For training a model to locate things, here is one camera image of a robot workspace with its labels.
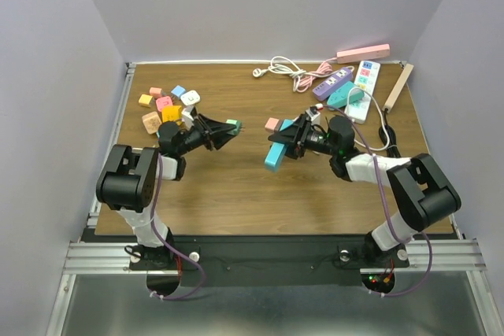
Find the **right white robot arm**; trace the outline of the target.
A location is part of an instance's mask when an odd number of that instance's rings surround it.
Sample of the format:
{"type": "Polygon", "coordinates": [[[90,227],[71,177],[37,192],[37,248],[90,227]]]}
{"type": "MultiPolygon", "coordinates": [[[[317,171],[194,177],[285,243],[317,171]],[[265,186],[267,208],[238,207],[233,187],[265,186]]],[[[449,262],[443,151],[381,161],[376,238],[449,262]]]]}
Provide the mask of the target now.
{"type": "Polygon", "coordinates": [[[340,179],[375,183],[381,196],[389,187],[398,211],[391,214],[385,207],[386,220],[365,236],[362,246],[365,261],[380,265],[397,246],[457,212],[461,197],[431,155],[383,157],[360,151],[354,137],[354,123],[346,116],[332,117],[323,129],[302,114],[269,136],[272,145],[265,166],[275,172],[284,157],[299,159],[311,150],[328,155],[331,170],[340,179]]]}

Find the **pink power strip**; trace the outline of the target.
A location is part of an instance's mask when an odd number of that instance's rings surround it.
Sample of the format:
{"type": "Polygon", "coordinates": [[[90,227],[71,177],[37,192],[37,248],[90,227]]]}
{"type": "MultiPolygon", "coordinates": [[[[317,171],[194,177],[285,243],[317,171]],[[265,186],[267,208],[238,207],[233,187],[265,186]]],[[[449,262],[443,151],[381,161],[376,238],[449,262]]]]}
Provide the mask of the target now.
{"type": "Polygon", "coordinates": [[[377,59],[388,57],[391,53],[389,44],[381,44],[376,46],[362,47],[352,50],[338,51],[334,57],[329,58],[319,64],[316,70],[306,71],[296,66],[296,69],[291,74],[293,79],[293,91],[297,93],[306,92],[311,88],[315,79],[322,79],[330,76],[334,70],[332,64],[345,64],[366,59],[377,59]]]}

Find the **mauve plug adapter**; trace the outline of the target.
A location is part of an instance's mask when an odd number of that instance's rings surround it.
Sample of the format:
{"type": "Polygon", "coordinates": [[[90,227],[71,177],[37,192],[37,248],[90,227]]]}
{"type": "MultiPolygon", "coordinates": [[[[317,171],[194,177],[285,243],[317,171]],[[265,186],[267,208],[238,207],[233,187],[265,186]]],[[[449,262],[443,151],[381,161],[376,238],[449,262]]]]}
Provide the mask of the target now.
{"type": "Polygon", "coordinates": [[[279,123],[279,119],[270,117],[265,123],[265,130],[269,133],[273,133],[278,130],[279,123]]]}

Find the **peach cube plug adapter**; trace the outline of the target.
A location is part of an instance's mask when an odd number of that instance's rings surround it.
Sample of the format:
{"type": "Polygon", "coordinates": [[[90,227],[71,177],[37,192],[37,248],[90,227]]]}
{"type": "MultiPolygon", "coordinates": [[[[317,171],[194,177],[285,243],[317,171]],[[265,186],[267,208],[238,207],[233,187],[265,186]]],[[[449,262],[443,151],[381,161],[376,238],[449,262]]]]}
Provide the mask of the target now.
{"type": "Polygon", "coordinates": [[[142,116],[143,126],[146,129],[146,132],[149,135],[156,134],[158,132],[158,128],[161,126],[161,118],[158,112],[154,111],[151,113],[147,113],[142,116]]]}

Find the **teal power strip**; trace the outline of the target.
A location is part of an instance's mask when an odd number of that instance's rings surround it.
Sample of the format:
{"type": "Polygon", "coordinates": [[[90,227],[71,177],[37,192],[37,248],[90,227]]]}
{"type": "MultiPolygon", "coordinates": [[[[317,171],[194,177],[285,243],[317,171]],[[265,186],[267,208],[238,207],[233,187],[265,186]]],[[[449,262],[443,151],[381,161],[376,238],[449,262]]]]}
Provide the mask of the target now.
{"type": "Polygon", "coordinates": [[[284,143],[274,142],[265,158],[265,167],[271,172],[277,172],[287,151],[284,143]]]}

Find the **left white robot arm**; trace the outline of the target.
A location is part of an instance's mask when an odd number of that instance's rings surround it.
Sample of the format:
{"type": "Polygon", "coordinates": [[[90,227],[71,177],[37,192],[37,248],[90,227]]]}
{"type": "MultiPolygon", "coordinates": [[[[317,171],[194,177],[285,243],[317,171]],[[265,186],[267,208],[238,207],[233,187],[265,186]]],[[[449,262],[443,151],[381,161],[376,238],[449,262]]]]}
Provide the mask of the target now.
{"type": "Polygon", "coordinates": [[[187,162],[185,154],[199,147],[219,150],[241,132],[238,120],[219,122],[195,114],[190,127],[167,121],[158,128],[158,146],[135,152],[116,144],[106,159],[96,185],[98,201],[116,211],[133,230],[135,246],[127,246],[134,270],[167,269],[181,259],[174,253],[169,227],[155,210],[162,180],[179,181],[187,162]]]}

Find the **green plug adapter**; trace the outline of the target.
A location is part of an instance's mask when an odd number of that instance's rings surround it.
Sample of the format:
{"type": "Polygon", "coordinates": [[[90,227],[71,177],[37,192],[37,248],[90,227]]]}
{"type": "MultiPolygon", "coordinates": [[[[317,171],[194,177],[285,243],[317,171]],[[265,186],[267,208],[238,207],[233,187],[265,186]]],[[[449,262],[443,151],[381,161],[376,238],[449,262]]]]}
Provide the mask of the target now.
{"type": "Polygon", "coordinates": [[[233,126],[233,128],[228,132],[229,135],[237,136],[244,129],[243,122],[241,120],[227,119],[226,123],[233,126]]]}

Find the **yellow cube plug adapter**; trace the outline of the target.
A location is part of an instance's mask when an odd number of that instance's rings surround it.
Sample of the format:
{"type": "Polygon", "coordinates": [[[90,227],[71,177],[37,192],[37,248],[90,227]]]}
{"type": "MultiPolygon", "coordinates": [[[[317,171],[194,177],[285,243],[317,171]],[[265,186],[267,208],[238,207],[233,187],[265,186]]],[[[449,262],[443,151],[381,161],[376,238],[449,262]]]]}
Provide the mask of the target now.
{"type": "Polygon", "coordinates": [[[180,105],[167,105],[161,110],[162,122],[174,122],[176,124],[182,123],[182,110],[180,105]]]}

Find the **purple power strip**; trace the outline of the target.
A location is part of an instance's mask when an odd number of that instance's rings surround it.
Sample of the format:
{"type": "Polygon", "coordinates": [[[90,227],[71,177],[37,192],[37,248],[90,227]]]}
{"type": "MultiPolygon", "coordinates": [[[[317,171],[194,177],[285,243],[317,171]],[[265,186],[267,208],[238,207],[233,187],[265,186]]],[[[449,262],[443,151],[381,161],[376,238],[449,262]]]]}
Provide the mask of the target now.
{"type": "Polygon", "coordinates": [[[312,89],[313,94],[319,101],[323,101],[334,93],[339,87],[350,82],[354,69],[350,66],[334,70],[332,65],[339,63],[338,57],[331,57],[323,61],[316,70],[307,71],[300,68],[294,61],[287,57],[275,56],[268,68],[253,70],[255,78],[263,76],[266,72],[277,75],[289,76],[293,80],[293,91],[304,93],[312,89]]]}

